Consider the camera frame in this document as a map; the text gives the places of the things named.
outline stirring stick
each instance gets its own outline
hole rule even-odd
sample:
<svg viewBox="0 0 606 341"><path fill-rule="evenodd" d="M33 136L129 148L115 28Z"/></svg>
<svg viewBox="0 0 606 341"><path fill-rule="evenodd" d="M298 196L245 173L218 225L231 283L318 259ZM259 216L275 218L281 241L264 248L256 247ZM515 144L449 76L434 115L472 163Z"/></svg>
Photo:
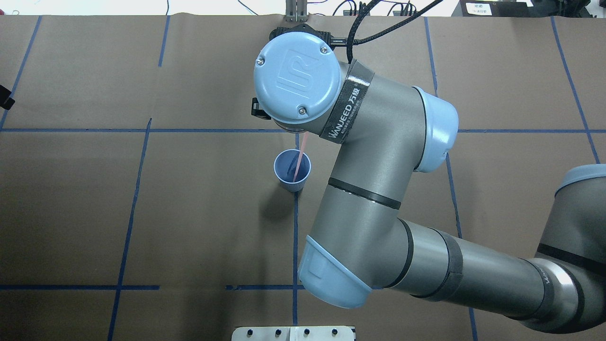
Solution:
<svg viewBox="0 0 606 341"><path fill-rule="evenodd" d="M301 141L301 148L299 149L299 159L297 160L297 168L295 168L295 176L293 177L293 182L297 179L297 174L299 173L299 167L301 166L301 159L303 158L303 150L305 150L305 142L307 142L307 137L309 136L309 132L303 133L303 141Z"/></svg>

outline black clip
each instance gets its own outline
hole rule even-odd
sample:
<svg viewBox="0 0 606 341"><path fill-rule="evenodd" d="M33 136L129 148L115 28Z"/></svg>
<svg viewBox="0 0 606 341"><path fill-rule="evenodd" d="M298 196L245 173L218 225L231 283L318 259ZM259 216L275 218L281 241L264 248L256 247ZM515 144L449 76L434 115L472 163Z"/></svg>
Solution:
<svg viewBox="0 0 606 341"><path fill-rule="evenodd" d="M15 103L15 100L10 98L12 92L7 88L0 85L0 107L6 110L10 110Z"/></svg>

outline robotic arm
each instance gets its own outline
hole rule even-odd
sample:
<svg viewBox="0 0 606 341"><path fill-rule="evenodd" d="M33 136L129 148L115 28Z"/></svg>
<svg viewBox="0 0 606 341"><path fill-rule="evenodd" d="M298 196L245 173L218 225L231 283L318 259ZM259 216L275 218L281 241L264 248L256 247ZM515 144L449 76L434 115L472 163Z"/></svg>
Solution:
<svg viewBox="0 0 606 341"><path fill-rule="evenodd" d="M316 297L355 308L380 286L546 333L606 320L606 165L566 175L535 258L514 258L397 218L412 173L435 170L455 142L450 103L339 62L309 32L261 50L255 89L282 128L342 144L299 266Z"/></svg>

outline white label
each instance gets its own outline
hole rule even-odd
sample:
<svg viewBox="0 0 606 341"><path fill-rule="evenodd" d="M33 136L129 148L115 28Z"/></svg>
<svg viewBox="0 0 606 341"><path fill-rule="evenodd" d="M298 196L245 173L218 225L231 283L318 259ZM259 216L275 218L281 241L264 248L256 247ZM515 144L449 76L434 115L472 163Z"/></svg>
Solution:
<svg viewBox="0 0 606 341"><path fill-rule="evenodd" d="M475 14L475 15L492 15L490 11L490 4L472 4L470 2L466 2L467 13Z"/></svg>

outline white background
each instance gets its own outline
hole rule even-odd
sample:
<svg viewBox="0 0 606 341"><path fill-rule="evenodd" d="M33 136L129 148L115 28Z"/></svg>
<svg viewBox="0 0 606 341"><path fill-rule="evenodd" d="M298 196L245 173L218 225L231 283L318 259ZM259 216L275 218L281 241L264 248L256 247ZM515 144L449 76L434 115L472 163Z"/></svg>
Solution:
<svg viewBox="0 0 606 341"><path fill-rule="evenodd" d="M284 14L285 12L285 0L242 1L260 15ZM591 14L597 15L598 18L604 18L606 8L598 6L598 1L591 0L587 10ZM340 2L341 0L328 0L323 4L310 4L308 11L309 13L331 15ZM430 2L431 0L412 1L418 9L425 7ZM450 16L457 2L458 0L444 0L426 15ZM385 16L391 5L389 3L378 4L371 11L371 15ZM166 0L0 0L0 9L8 15L12 14L14 10L19 11L22 15L164 15ZM337 15L342 15L343 9L349 9L349 5L341 6ZM180 12L197 15L251 14L237 0L170 0L169 14Z"/></svg>

